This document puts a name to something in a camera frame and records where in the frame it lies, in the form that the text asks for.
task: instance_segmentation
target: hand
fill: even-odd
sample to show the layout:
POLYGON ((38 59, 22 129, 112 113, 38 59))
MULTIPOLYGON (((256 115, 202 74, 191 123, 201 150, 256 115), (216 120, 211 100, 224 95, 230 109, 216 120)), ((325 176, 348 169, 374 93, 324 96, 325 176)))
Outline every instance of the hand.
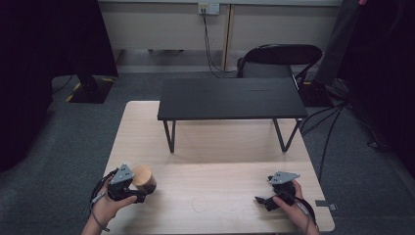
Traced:
MULTIPOLYGON (((303 199, 301 186, 295 181, 292 181, 294 187, 296 188, 296 197, 303 199)), ((316 226, 312 222, 312 219, 304 214, 304 212, 299 208, 297 202, 292 206, 286 204, 282 199, 278 197, 273 197, 272 200, 276 203, 288 216, 293 224, 295 224, 304 234, 320 234, 316 226)))
POLYGON ((101 234, 103 227, 101 227, 93 215, 97 218, 100 224, 104 227, 108 225, 110 220, 115 217, 116 213, 121 209, 128 205, 133 204, 137 200, 137 196, 131 196, 121 201, 114 201, 112 200, 107 193, 108 185, 110 184, 112 177, 109 177, 105 182, 103 188, 97 194, 101 194, 105 192, 105 195, 95 203, 92 213, 86 222, 86 225, 82 231, 82 235, 89 235, 89 234, 101 234))

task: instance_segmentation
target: black curtain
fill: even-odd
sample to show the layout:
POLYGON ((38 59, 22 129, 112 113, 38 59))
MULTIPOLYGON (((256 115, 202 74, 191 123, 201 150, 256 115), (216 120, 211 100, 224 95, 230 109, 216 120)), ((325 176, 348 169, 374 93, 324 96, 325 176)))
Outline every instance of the black curtain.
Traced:
POLYGON ((51 81, 117 76, 97 0, 0 1, 0 171, 25 157, 52 102, 51 81))
POLYGON ((415 1, 368 0, 338 77, 415 176, 415 1))

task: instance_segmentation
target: black tabletop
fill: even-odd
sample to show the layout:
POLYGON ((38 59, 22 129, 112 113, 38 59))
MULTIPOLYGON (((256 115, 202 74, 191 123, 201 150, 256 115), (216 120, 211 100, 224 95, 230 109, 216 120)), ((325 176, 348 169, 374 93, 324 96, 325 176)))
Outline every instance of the black tabletop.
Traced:
POLYGON ((305 117, 291 78, 166 79, 158 113, 158 120, 305 117))

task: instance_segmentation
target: wall outlet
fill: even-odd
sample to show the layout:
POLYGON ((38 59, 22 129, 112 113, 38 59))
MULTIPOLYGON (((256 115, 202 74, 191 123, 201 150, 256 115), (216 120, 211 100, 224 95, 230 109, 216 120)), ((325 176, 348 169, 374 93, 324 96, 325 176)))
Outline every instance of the wall outlet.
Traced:
POLYGON ((205 11, 205 14, 208 15, 208 3, 199 3, 198 4, 198 14, 203 14, 205 11))
POLYGON ((219 15, 219 4, 218 3, 209 3, 208 12, 210 15, 219 15))
POLYGON ((219 15, 219 8, 218 3, 198 3, 198 14, 205 11, 206 15, 219 15))

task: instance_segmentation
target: light wood tabletop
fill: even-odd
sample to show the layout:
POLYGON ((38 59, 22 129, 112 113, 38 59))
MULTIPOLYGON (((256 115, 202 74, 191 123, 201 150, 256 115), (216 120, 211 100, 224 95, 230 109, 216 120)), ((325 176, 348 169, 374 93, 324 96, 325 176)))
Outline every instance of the light wood tabletop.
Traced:
MULTIPOLYGON (((109 234, 230 234, 297 231, 281 210, 267 211, 255 196, 274 195, 267 181, 276 171, 300 174, 304 198, 320 231, 334 229, 299 133, 281 151, 272 119, 183 120, 176 124, 175 153, 169 152, 158 101, 126 105, 105 175, 126 163, 149 165, 158 186, 144 204, 121 209, 109 234)), ((294 119, 279 119, 289 136, 294 119)))

